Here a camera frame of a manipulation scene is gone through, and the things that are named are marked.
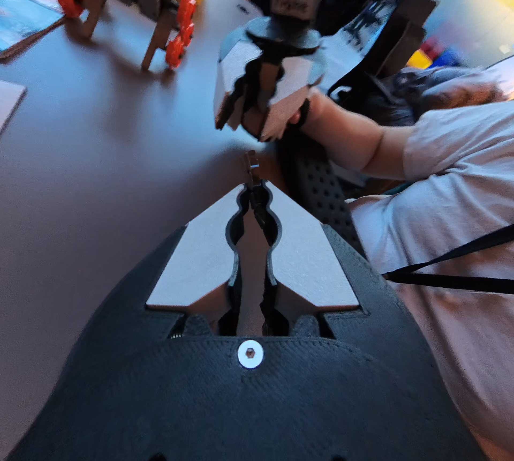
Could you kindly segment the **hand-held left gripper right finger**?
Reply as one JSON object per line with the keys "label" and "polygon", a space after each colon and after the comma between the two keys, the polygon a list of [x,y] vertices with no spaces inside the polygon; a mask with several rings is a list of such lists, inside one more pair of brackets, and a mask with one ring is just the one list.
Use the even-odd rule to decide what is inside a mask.
{"label": "hand-held left gripper right finger", "polygon": [[262,185],[278,227],[269,252],[270,280],[277,288],[274,309],[290,322],[303,315],[357,309],[356,294],[322,223],[273,183]]}

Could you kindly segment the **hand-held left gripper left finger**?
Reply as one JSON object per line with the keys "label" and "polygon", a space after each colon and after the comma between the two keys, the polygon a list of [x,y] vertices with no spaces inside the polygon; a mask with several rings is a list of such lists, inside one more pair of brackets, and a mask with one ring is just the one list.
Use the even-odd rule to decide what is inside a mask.
{"label": "hand-held left gripper left finger", "polygon": [[158,278],[146,306],[184,314],[238,312],[247,185],[240,184],[192,219]]}

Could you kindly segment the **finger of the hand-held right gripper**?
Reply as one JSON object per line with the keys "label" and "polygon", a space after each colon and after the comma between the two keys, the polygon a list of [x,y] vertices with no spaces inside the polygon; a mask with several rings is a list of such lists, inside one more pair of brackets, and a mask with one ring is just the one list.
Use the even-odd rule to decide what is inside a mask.
{"label": "finger of the hand-held right gripper", "polygon": [[217,130],[241,124],[247,96],[248,64],[259,59],[261,49],[252,42],[238,41],[217,65],[213,99],[214,123]]}
{"label": "finger of the hand-held right gripper", "polygon": [[260,78],[259,110],[263,121],[259,141],[275,141],[282,138],[290,118],[304,104],[310,89],[318,85],[326,72],[325,56],[295,56],[282,60],[278,72],[272,74],[265,68]]}

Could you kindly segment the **person's right forearm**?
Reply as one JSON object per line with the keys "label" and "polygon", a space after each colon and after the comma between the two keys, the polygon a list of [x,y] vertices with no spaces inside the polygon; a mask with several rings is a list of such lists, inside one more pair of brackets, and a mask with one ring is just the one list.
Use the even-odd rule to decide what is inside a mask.
{"label": "person's right forearm", "polygon": [[381,126],[341,108],[316,89],[309,92],[308,100],[300,130],[323,146],[335,164],[373,178],[408,180],[403,154],[414,126]]}

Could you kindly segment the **grey desk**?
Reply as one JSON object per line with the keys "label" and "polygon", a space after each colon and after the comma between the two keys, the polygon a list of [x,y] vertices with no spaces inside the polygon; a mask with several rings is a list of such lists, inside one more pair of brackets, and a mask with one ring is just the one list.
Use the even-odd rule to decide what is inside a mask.
{"label": "grey desk", "polygon": [[180,67],[140,64],[154,23],[108,0],[91,41],[63,25],[8,62],[26,94],[1,134],[1,460],[40,413],[88,320],[178,227],[246,180],[283,191],[274,144],[215,130],[222,39],[260,15],[203,0]]}

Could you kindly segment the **person's right hand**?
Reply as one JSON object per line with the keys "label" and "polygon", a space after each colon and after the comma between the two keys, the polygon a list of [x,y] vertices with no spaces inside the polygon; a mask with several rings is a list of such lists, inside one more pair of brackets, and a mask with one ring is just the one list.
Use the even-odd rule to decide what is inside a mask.
{"label": "person's right hand", "polygon": [[306,98],[299,110],[288,121],[287,127],[295,129],[302,128],[308,119],[310,108],[311,100]]}

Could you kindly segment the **black perforated panel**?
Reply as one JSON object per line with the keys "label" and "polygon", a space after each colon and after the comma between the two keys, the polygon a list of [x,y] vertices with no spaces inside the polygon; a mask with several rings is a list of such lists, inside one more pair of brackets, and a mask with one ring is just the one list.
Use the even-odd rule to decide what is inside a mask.
{"label": "black perforated panel", "polygon": [[367,259],[325,149],[301,131],[288,130],[277,143],[277,155],[292,199]]}

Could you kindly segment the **black office chair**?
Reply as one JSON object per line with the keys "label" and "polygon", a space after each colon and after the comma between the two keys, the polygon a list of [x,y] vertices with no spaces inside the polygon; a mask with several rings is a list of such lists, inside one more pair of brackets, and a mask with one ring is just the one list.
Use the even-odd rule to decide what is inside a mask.
{"label": "black office chair", "polygon": [[381,30],[365,47],[362,60],[331,84],[327,96],[351,107],[373,90],[382,89],[382,79],[403,69],[421,46],[425,22],[436,5],[435,0],[397,0]]}

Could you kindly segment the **closed blue booklet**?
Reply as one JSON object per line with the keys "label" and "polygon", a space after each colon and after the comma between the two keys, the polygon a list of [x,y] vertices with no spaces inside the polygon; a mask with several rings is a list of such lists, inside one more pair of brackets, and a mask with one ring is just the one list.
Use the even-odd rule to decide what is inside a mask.
{"label": "closed blue booklet", "polygon": [[64,22],[57,0],[1,0],[1,59],[8,59]]}

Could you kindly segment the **open instruction booklet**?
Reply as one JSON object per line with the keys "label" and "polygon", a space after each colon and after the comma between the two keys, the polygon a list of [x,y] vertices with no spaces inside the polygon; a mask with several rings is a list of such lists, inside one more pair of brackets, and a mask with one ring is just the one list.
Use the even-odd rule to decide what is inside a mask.
{"label": "open instruction booklet", "polygon": [[5,129],[25,93],[25,86],[1,80],[1,133]]}

